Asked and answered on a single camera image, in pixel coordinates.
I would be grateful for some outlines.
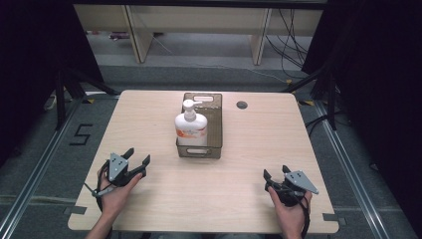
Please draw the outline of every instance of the white bottle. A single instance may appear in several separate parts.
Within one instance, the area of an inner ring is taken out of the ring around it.
[[[176,117],[177,140],[179,145],[207,146],[207,118],[202,114],[197,114],[195,105],[202,102],[185,100],[183,109],[185,112]]]

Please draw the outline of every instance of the pump dispenser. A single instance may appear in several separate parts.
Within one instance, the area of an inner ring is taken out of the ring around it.
[[[179,145],[207,146],[207,118],[195,111],[195,105],[202,102],[185,100],[183,102],[184,113],[176,117],[177,142]]]

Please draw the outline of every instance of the cable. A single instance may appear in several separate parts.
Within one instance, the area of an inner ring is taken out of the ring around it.
[[[308,51],[307,51],[306,49],[301,50],[301,49],[298,49],[298,48],[294,48],[294,47],[289,46],[289,45],[288,45],[285,41],[283,41],[283,40],[280,38],[280,36],[277,36],[277,38],[279,39],[279,41],[280,41],[280,42],[282,42],[284,45],[287,45],[287,46],[288,46],[288,48],[290,48],[290,49],[292,49],[292,50],[299,51],[299,52],[300,52],[300,53],[302,53],[302,54],[307,54],[307,53],[308,53]]]
[[[298,57],[301,60],[301,63],[303,64],[304,61],[305,61],[305,58],[304,58],[304,56],[302,56],[301,52],[299,51],[299,45],[300,44],[296,41],[294,20],[295,20],[295,10],[294,9],[291,9],[291,36],[292,36],[293,42],[295,43],[296,52],[298,54]]]
[[[288,32],[289,32],[288,38],[287,38],[287,40],[286,40],[286,45],[285,45],[285,47],[283,48],[283,53],[285,53],[285,51],[286,51],[286,46],[289,44],[289,39],[290,39],[291,33],[290,33],[289,27],[288,27],[288,25],[287,25],[287,23],[286,23],[285,18],[283,17],[283,15],[282,15],[282,19],[283,19],[283,21],[285,22],[286,29],[288,29]],[[285,67],[284,67],[284,65],[283,65],[283,56],[282,56],[281,61],[282,61],[282,69],[283,69],[283,72],[284,72],[284,71],[285,71]]]
[[[274,51],[276,51],[277,54],[279,54],[282,57],[287,58],[290,62],[292,62],[293,64],[295,64],[298,67],[302,66],[302,64],[300,64],[295,59],[293,59],[291,56],[287,55],[282,50],[280,50],[278,47],[276,47],[276,45],[273,44],[273,42],[268,38],[268,36],[266,36],[266,38],[267,38],[268,42],[270,43],[270,46],[273,47]]]
[[[295,43],[296,49],[298,49],[298,47],[299,47],[299,48],[301,48],[303,51],[305,51],[307,53],[308,50],[306,50],[304,47],[301,46],[301,44],[299,44],[296,41],[295,25],[294,25],[295,11],[293,9],[291,9],[291,26],[292,27],[290,29],[289,29],[288,24],[286,23],[286,20],[285,20],[285,18],[283,16],[283,13],[282,13],[282,10],[281,9],[279,9],[279,13],[280,13],[280,16],[282,17],[283,22],[285,23],[286,29],[288,30],[288,33],[289,33],[289,36],[292,37],[292,40]]]
[[[276,190],[276,188],[274,187],[274,184],[277,184],[278,186],[280,186],[281,189]],[[274,188],[275,191],[281,191],[281,192],[290,191],[292,194],[295,193],[294,190],[287,187],[284,183],[273,182],[271,186]],[[310,203],[308,202],[308,199],[305,197],[305,194],[304,194],[303,199],[307,203],[307,207],[305,207],[304,204],[302,203],[302,201],[299,200],[296,196],[293,196],[293,198],[295,198],[295,200],[297,201],[298,205],[301,207],[301,209],[304,213],[304,216],[305,216],[305,225],[304,225],[304,228],[302,229],[302,233],[301,233],[302,238],[305,239],[305,237],[307,236],[307,233],[308,233],[308,229],[310,228],[310,224],[311,224]]]
[[[344,114],[344,111],[338,111],[338,112],[334,113],[334,115],[339,115],[339,114]],[[326,119],[328,119],[328,115],[324,115],[324,116],[318,117],[318,118],[316,118],[312,121],[306,122],[305,127],[308,127],[308,126],[313,124],[310,132],[308,133],[308,136],[311,137],[311,134],[313,133],[314,128],[317,126],[317,124],[319,124],[320,122],[322,122],[323,120],[326,120]]]

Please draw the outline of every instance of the black cable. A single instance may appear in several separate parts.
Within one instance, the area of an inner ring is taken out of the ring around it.
[[[307,202],[307,206],[308,208],[304,207],[304,205],[302,204],[301,201],[299,201],[299,205],[301,206],[302,210],[304,211],[304,215],[305,215],[305,225],[304,228],[302,229],[302,238],[305,239],[305,237],[307,236],[308,233],[308,229],[310,228],[310,224],[311,224],[311,216],[310,216],[310,203],[308,202],[307,198],[304,197],[305,201]]]
[[[340,110],[340,111],[334,113],[334,115],[339,115],[339,114],[344,114],[344,111]],[[311,134],[313,133],[313,131],[314,131],[315,127],[317,126],[317,124],[319,124],[320,122],[322,122],[323,120],[326,120],[326,119],[328,119],[328,115],[324,115],[324,116],[318,117],[318,118],[316,118],[316,119],[314,119],[312,121],[306,122],[305,123],[305,127],[308,127],[311,124],[314,124],[311,127],[311,130],[308,133],[308,136],[311,137]]]
[[[299,43],[296,41],[296,34],[295,34],[295,24],[294,24],[294,20],[295,20],[295,9],[291,9],[291,37],[293,42],[295,43],[296,46],[296,52],[298,54],[299,59],[301,60],[301,63],[303,64],[305,61],[304,56],[302,56],[302,54],[299,51]]]
[[[294,25],[295,11],[293,9],[291,9],[291,27],[290,28],[289,28],[289,26],[288,26],[288,24],[285,20],[285,17],[283,16],[283,13],[280,9],[279,9],[279,13],[280,13],[280,16],[282,17],[282,20],[285,23],[285,27],[286,27],[286,29],[288,30],[288,33],[289,33],[288,40],[286,41],[286,44],[289,42],[289,37],[291,37],[292,41],[295,43],[297,52],[300,52],[299,48],[302,48],[302,50],[304,50],[305,52],[308,52],[304,47],[301,46],[301,44],[299,44],[296,41],[295,25]]]
[[[285,73],[286,74],[286,76],[288,76],[288,77],[290,77],[290,78],[295,78],[295,79],[303,79],[303,78],[300,78],[300,77],[295,77],[295,76],[292,76],[292,75],[290,75],[289,73],[287,73],[286,72],[286,70],[285,70],[285,67],[284,67],[284,65],[283,65],[283,57],[286,57],[286,58],[288,58],[288,60],[289,61],[291,61],[293,64],[296,64],[298,67],[302,67],[299,63],[297,63],[295,60],[293,60],[290,56],[287,56],[284,52],[282,52],[280,49],[278,49],[271,41],[270,41],[270,39],[268,38],[268,37],[266,37],[267,38],[267,40],[268,40],[268,42],[270,43],[270,45],[273,47],[273,49],[279,54],[279,55],[281,55],[282,56],[282,59],[281,59],[281,61],[282,61],[282,71],[283,71],[283,73]]]
[[[270,45],[273,47],[274,51],[276,51],[277,54],[279,54],[282,57],[287,58],[290,62],[292,62],[293,64],[295,64],[298,67],[301,67],[302,64],[300,64],[299,62],[297,62],[295,59],[293,59],[291,56],[287,55],[286,53],[284,53],[282,50],[280,50],[278,47],[276,47],[276,45],[268,38],[268,36],[266,36],[268,42],[270,43]]]
[[[103,176],[103,173],[106,173],[108,166],[109,166],[109,160],[106,161],[105,164],[103,164],[102,168],[100,169],[99,180],[97,181],[97,192],[100,192],[102,190],[102,176]],[[97,197],[97,205],[99,206],[100,211],[103,212],[103,202],[100,197]],[[111,236],[112,236],[112,227],[109,230],[105,239],[110,239]]]
[[[279,41],[281,41],[281,42],[283,43],[283,45],[287,45],[287,43],[286,43],[285,41],[283,41],[283,39],[281,39],[281,38],[280,38],[280,36],[277,36],[277,38],[279,39]],[[308,53],[308,51],[307,51],[307,50],[300,50],[300,49],[297,49],[297,48],[291,47],[291,46],[289,46],[289,45],[288,45],[288,48],[290,48],[290,49],[292,49],[292,50],[295,50],[295,51],[299,51],[299,52],[301,52],[302,54],[307,54],[307,53]]]

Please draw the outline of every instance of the hand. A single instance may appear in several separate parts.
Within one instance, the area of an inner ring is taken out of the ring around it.
[[[103,190],[105,187],[109,186],[109,181],[106,179],[106,174],[104,172],[102,173],[101,178],[102,183],[100,190]],[[118,214],[124,208],[131,190],[137,185],[141,178],[142,173],[139,173],[126,186],[116,187],[113,191],[102,196],[102,216],[87,235],[87,239],[106,238],[112,227],[112,224],[114,223]]]
[[[293,207],[285,206],[277,195],[277,192],[273,187],[269,187],[271,199],[273,200],[274,206],[276,207],[277,222],[282,229],[283,235],[287,239],[302,238],[302,229],[305,225],[305,215],[300,205]],[[311,213],[311,199],[313,195],[307,191],[305,198],[302,199],[304,207],[308,208]]]
[[[130,192],[142,178],[142,173],[137,174],[126,186],[114,187],[114,190],[102,196],[103,215],[117,217],[126,204]],[[102,174],[101,190],[109,186],[110,182],[106,179],[106,174]]]

